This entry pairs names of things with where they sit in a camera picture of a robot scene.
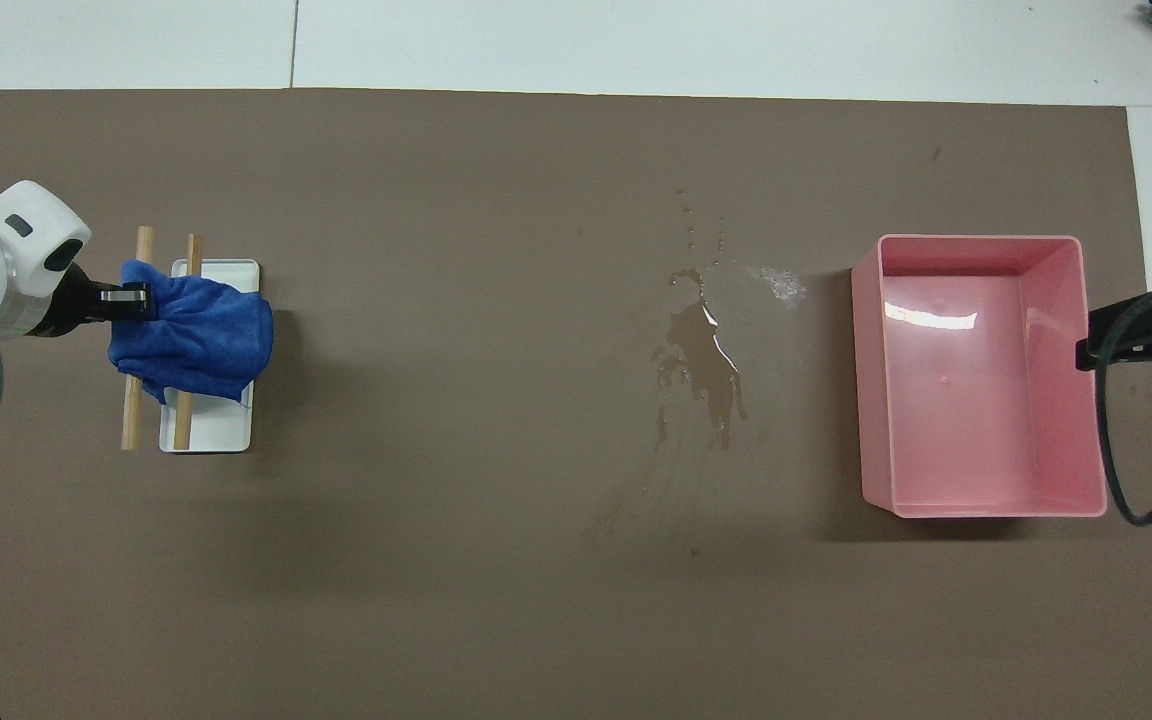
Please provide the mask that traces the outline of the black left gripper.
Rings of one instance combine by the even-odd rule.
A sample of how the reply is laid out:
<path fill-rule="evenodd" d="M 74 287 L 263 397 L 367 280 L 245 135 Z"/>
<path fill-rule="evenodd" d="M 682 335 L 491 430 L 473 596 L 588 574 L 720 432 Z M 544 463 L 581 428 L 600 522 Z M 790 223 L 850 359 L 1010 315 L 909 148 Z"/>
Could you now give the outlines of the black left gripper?
<path fill-rule="evenodd" d="M 91 281 L 77 263 L 46 302 L 41 319 L 26 331 L 32 338 L 61 338 L 92 323 L 152 323 L 157 309 L 147 283 L 103 285 Z"/>

